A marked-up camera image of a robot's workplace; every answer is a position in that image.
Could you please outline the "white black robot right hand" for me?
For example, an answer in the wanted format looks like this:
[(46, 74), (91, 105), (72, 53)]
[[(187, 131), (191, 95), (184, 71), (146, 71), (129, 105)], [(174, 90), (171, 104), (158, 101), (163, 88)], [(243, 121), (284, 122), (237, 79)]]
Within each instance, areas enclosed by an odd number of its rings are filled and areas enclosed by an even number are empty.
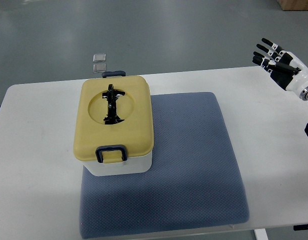
[(266, 46), (257, 44), (264, 54), (254, 52), (252, 62), (266, 72), (283, 90), (300, 95), (308, 87), (308, 67), (292, 52), (265, 38)]

